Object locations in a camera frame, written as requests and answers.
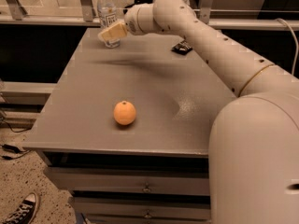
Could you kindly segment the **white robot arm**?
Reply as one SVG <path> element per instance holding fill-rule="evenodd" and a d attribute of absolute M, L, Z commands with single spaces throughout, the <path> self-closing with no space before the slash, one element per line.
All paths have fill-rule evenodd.
<path fill-rule="evenodd" d="M 99 37 L 148 33 L 184 38 L 236 97 L 209 138 L 212 224 L 299 224 L 299 80 L 198 20 L 183 0 L 136 5 Z"/>

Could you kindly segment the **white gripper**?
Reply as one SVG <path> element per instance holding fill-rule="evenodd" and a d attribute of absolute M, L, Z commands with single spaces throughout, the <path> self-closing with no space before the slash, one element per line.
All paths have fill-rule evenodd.
<path fill-rule="evenodd" d="M 134 5 L 124 15 L 124 22 L 112 23 L 98 34 L 98 38 L 103 42 L 124 38 L 127 36 L 127 30 L 132 35 L 153 33 L 155 31 L 153 4 Z"/>

